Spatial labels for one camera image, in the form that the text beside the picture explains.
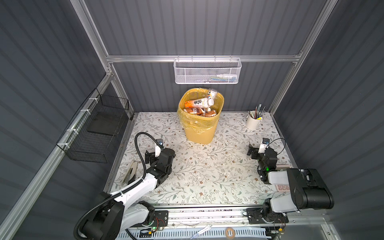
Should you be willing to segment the brown Nescafe bottle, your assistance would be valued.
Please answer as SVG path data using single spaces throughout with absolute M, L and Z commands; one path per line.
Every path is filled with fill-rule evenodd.
M 217 115 L 217 112 L 215 110 L 207 111 L 201 115 L 201 117 L 211 118 L 215 117 Z
M 185 108 L 184 111 L 191 115 L 202 115 L 205 113 L 205 110 L 202 108 Z

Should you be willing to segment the orange white label bottle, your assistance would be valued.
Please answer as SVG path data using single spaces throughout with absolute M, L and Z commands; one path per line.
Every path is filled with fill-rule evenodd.
M 185 108 L 210 108 L 213 105 L 214 100 L 209 98 L 202 98 L 185 102 Z

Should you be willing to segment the crane label clear bottle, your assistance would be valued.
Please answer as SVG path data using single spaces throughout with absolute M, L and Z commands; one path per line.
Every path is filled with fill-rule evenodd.
M 209 89 L 208 94 L 207 94 L 207 98 L 214 100 L 216 95 L 217 95 L 217 93 L 218 93 L 217 90 Z

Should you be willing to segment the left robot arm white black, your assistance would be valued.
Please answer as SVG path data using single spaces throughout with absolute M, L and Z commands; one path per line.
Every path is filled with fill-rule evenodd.
M 80 217 L 73 235 L 77 240 L 114 240 L 119 233 L 137 224 L 150 225 L 155 208 L 141 197 L 159 187 L 172 173 L 174 150 L 163 140 L 154 139 L 155 152 L 142 156 L 143 176 L 112 194 L 102 193 L 103 200 Z

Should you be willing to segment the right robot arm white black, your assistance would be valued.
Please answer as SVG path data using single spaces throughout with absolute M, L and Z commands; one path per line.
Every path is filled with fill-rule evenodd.
M 258 148 L 249 145 L 247 155 L 258 161 L 257 172 L 263 183 L 288 187 L 286 194 L 267 198 L 260 207 L 246 209 L 250 224 L 285 224 L 289 222 L 287 213 L 334 207 L 334 197 L 316 169 L 278 170 L 278 153 L 263 143 Z

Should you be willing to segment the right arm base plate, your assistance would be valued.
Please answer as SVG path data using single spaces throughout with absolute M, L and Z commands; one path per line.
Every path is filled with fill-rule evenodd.
M 288 216 L 283 213 L 275 213 L 263 208 L 247 208 L 245 216 L 249 224 L 287 224 Z

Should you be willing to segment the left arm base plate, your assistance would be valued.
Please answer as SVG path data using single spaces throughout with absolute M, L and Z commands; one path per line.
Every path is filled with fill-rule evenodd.
M 144 223 L 138 224 L 139 227 L 166 227 L 168 225 L 169 211 L 154 211 Z

